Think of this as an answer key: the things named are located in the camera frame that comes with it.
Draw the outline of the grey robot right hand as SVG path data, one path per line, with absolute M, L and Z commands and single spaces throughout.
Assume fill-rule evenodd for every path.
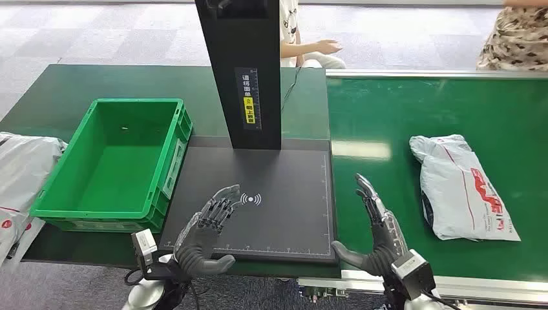
M 373 276 L 390 277 L 391 264 L 408 252 L 405 237 L 393 212 L 385 207 L 370 181 L 359 173 L 355 174 L 355 180 L 358 186 L 356 193 L 370 218 L 372 252 L 361 254 L 351 251 L 337 240 L 331 243 L 331 247 L 347 264 Z

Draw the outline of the person's hand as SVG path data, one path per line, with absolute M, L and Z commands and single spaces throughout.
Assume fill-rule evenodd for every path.
M 336 40 L 332 39 L 323 39 L 316 42 L 314 45 L 316 52 L 320 52 L 325 55 L 334 54 L 343 49 Z

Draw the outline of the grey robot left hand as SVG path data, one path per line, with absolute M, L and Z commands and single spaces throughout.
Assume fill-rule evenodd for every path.
M 211 255 L 224 225 L 241 205 L 239 184 L 221 188 L 181 230 L 173 255 L 186 276 L 222 274 L 236 262 L 231 254 L 219 259 Z

